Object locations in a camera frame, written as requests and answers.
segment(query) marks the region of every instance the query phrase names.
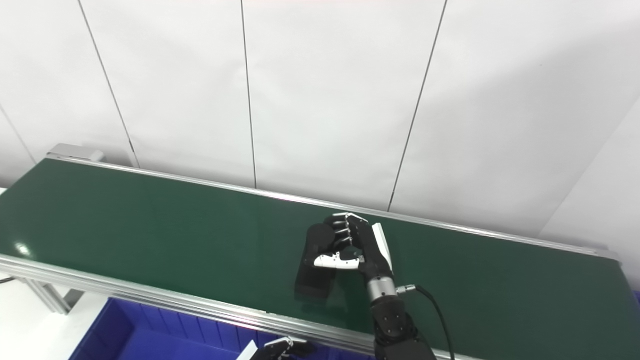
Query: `robotic finger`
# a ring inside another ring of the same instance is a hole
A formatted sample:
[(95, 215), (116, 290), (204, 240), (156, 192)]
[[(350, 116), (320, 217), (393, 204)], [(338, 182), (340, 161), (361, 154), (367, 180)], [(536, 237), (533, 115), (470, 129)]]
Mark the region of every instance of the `robotic finger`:
[(291, 355), (307, 357), (316, 351), (316, 347), (307, 340), (284, 336), (257, 348), (253, 340), (247, 344), (236, 360), (282, 360)]

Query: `robotic hand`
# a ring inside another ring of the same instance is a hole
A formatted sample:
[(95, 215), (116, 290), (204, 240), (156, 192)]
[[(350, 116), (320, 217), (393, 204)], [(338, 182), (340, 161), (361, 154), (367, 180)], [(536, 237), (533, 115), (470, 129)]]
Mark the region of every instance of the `robotic hand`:
[(251, 340), (236, 360), (282, 360), (290, 355), (304, 358), (315, 351), (315, 346), (306, 340), (285, 336), (264, 344), (260, 349)]
[[(349, 247), (361, 250), (348, 252)], [(374, 323), (378, 360), (436, 360), (404, 309), (394, 284), (391, 257), (382, 226), (353, 213), (338, 213), (307, 231), (296, 292), (326, 298), (336, 269), (358, 270), (364, 277)]]

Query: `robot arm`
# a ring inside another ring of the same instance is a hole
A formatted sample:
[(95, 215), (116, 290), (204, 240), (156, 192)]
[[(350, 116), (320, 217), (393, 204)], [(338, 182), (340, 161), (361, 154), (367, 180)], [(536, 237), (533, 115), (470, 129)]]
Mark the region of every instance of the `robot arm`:
[[(362, 253), (345, 255), (353, 246)], [(378, 360), (435, 360), (418, 335), (404, 301), (398, 296), (382, 226), (371, 226), (353, 213), (339, 213), (307, 232), (305, 253), (296, 279), (296, 291), (326, 297), (335, 269), (358, 270), (369, 294)]]

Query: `blue plastic bin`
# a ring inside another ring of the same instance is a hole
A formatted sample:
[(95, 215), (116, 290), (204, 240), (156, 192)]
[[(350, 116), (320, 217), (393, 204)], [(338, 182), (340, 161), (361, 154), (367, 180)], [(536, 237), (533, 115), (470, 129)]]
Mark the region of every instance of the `blue plastic bin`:
[[(278, 336), (154, 306), (110, 298), (70, 360), (235, 360), (253, 340)], [(374, 360), (316, 345), (309, 360)]]

